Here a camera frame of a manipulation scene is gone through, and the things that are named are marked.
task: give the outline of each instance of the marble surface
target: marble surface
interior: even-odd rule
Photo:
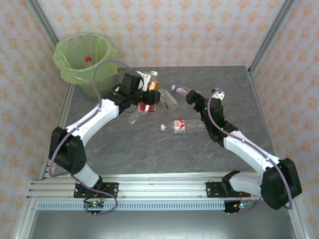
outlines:
[[[161,87],[170,89],[181,84],[201,91],[221,88],[225,119],[241,130],[251,141],[274,153],[244,66],[137,68],[142,72],[158,71]],[[115,76],[120,82],[127,69]],[[234,153],[214,143],[208,134],[171,134],[161,131],[160,124],[175,119],[199,119],[199,113],[185,98],[172,94],[178,109],[170,112],[161,103],[156,111],[129,124],[129,113],[123,113],[102,127],[85,147],[88,164],[98,174],[177,173],[252,170]],[[67,125],[81,119],[97,103],[84,99],[75,88]]]

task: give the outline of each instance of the water bottle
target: water bottle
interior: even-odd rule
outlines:
[[[157,82],[157,75],[158,73],[156,71],[151,71],[151,73],[147,73],[148,75],[151,75],[151,81]],[[136,124],[136,122],[142,117],[146,116],[147,113],[152,113],[155,111],[155,105],[146,105],[144,103],[139,103],[138,107],[135,112],[132,112],[132,116],[129,117],[129,123],[130,124]]]
[[[144,106],[145,106],[145,104],[143,104],[143,105],[142,105],[142,103],[138,104],[136,111],[132,112],[132,116],[129,117],[130,124],[135,124],[141,116],[147,115],[148,112],[145,111]]]
[[[172,85],[172,86],[171,86],[171,90],[174,91],[174,92],[176,92],[176,93],[179,93],[179,94],[182,95],[182,96],[186,96],[187,93],[188,93],[190,90],[192,90],[192,88],[187,87],[187,86],[181,86],[181,85]]]
[[[166,89],[159,89],[160,92],[160,101],[170,111],[177,109],[178,103],[174,97]]]
[[[178,119],[160,125],[161,131],[170,133],[198,133],[207,132],[205,124],[200,119]]]
[[[90,68],[91,66],[93,66],[92,63],[92,58],[91,57],[85,57],[85,64],[84,64],[84,68]]]

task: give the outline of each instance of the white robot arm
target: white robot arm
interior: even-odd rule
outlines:
[[[52,132],[49,158],[52,158],[66,134],[71,133],[56,154],[54,162],[90,188],[102,189],[102,178],[86,163],[84,147],[90,138],[131,104],[144,103],[149,106],[157,104],[160,100],[159,83],[151,82],[152,75],[149,73],[137,73],[141,76],[125,74],[122,84],[108,93],[100,104],[78,122],[65,129],[57,127]]]
[[[191,90],[186,101],[190,105],[195,104],[194,109],[200,113],[210,138],[241,157],[259,176],[234,170],[225,175],[221,183],[207,182],[207,196],[221,197],[221,194],[224,194],[226,197],[236,197],[239,192],[246,192],[263,197],[264,201],[276,210],[291,202],[291,198],[302,192],[295,164],[288,158],[281,160],[264,151],[227,122],[221,105],[223,92],[219,89],[213,89],[212,92],[217,94],[208,100]]]

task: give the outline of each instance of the purple cable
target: purple cable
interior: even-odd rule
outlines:
[[[70,175],[73,179],[75,179],[76,181],[78,181],[83,187],[87,188],[88,190],[91,190],[92,192],[95,192],[95,193],[104,194],[104,195],[109,196],[109,197],[111,197],[111,198],[113,198],[113,199],[115,200],[115,206],[114,206],[112,209],[107,210],[107,211],[104,211],[104,212],[100,212],[100,213],[97,214],[97,215],[103,215],[103,214],[107,214],[107,213],[110,213],[110,212],[114,211],[114,209],[118,206],[118,201],[117,201],[117,199],[116,199],[112,194],[109,194],[109,193],[106,193],[106,192],[102,192],[102,191],[99,191],[99,190],[95,190],[95,189],[93,189],[93,188],[90,188],[90,187],[86,186],[84,183],[80,182],[80,180],[78,180],[74,175],[70,174],[69,172],[63,172],[63,173],[59,173],[59,174],[55,174],[55,175],[54,175],[53,172],[52,172],[52,167],[53,167],[53,163],[54,163],[54,160],[55,160],[55,157],[56,157],[57,153],[59,152],[60,148],[62,147],[62,145],[64,144],[64,142],[67,140],[67,138],[68,138],[74,131],[76,131],[78,128],[80,128],[81,126],[83,126],[84,124],[86,124],[88,121],[90,121],[92,118],[94,118],[94,116],[96,116],[96,114],[100,111],[100,108],[101,108],[101,106],[102,106],[102,98],[101,98],[101,96],[100,96],[100,94],[99,94],[99,92],[98,92],[98,90],[97,90],[97,88],[96,88],[96,84],[95,84],[96,73],[97,73],[98,69],[99,69],[102,65],[104,65],[104,64],[106,64],[106,63],[110,63],[110,62],[114,62],[114,63],[121,64],[121,65],[123,65],[123,66],[125,66],[125,67],[131,69],[132,71],[135,71],[132,67],[128,66],[127,64],[125,64],[125,63],[123,63],[123,62],[121,62],[121,61],[117,61],[117,60],[106,60],[106,61],[101,62],[101,63],[96,67],[96,69],[95,69],[95,71],[94,71],[94,74],[93,74],[92,82],[93,82],[94,91],[95,91],[95,93],[96,93],[96,95],[98,96],[98,99],[99,99],[99,107],[96,109],[96,111],[95,111],[91,116],[89,116],[89,117],[88,117],[86,120],[84,120],[82,123],[78,124],[77,127],[75,127],[74,129],[70,130],[70,132],[68,132],[68,133],[64,136],[64,138],[60,141],[60,143],[58,144],[57,148],[55,149],[55,151],[54,151],[54,153],[53,153],[53,155],[52,155],[52,158],[51,158],[51,160],[50,160],[50,165],[49,165],[49,175],[50,175],[50,177],[55,178],[55,177],[62,176],[62,175]],[[88,205],[88,206],[86,207],[86,209],[85,209],[85,212],[86,212],[86,213],[89,213],[89,212],[88,212],[88,207],[89,207],[89,206],[90,206],[90,205]]]
[[[78,181],[78,182],[79,182],[83,187],[85,187],[86,189],[91,190],[92,192],[95,192],[95,193],[104,194],[104,195],[109,196],[109,197],[111,197],[111,198],[114,199],[115,205],[114,205],[113,208],[111,208],[110,210],[107,210],[107,211],[100,212],[100,213],[95,214],[95,215],[101,216],[101,215],[110,213],[110,212],[114,211],[115,208],[118,206],[118,204],[119,204],[119,203],[118,203],[118,200],[117,200],[116,197],[114,197],[112,194],[109,194],[109,193],[106,193],[106,192],[103,192],[103,191],[99,191],[99,190],[90,188],[90,187],[86,186],[84,183],[82,183],[79,179],[77,179],[74,175],[71,174],[70,176],[71,176],[75,181]],[[88,211],[88,207],[91,206],[92,204],[93,204],[93,203],[90,203],[90,204],[86,205],[85,212],[86,212],[87,214],[90,214],[90,212]]]
[[[210,108],[211,99],[214,97],[214,95],[215,95],[216,93],[218,93],[218,92],[220,92],[220,91],[221,91],[220,89],[217,90],[217,91],[214,91],[214,92],[212,93],[212,95],[209,97],[208,102],[207,102],[207,105],[208,105],[207,108],[208,108],[208,109]],[[286,181],[286,179],[285,179],[285,176],[284,176],[284,174],[282,173],[282,171],[280,170],[280,168],[278,167],[278,165],[277,165],[271,158],[269,158],[263,151],[261,151],[258,147],[256,147],[256,146],[253,145],[252,143],[247,142],[247,141],[245,141],[243,138],[240,138],[240,137],[237,137],[237,136],[235,136],[235,135],[232,135],[231,133],[228,133],[227,131],[221,129],[221,127],[219,127],[219,126],[216,124],[216,122],[214,121],[213,117],[211,116],[210,110],[207,110],[207,112],[208,112],[208,116],[209,116],[209,118],[210,118],[210,121],[213,123],[213,125],[214,125],[219,131],[221,131],[221,132],[223,132],[224,134],[226,134],[226,135],[228,135],[228,136],[230,136],[230,137],[233,137],[233,138],[235,138],[236,140],[239,140],[239,141],[241,141],[241,142],[247,144],[248,146],[252,147],[254,150],[256,150],[257,152],[259,152],[266,160],[268,160],[268,161],[275,167],[275,169],[278,171],[278,173],[279,173],[279,175],[280,175],[280,177],[281,177],[281,179],[282,179],[282,181],[283,181],[283,183],[284,183],[285,189],[286,189],[286,191],[287,191],[287,193],[288,193],[289,206],[287,207],[287,206],[284,205],[283,207],[286,208],[286,209],[292,209],[292,208],[293,208],[293,199],[292,199],[292,196],[291,196],[291,192],[290,192],[288,183],[287,183],[287,181]]]

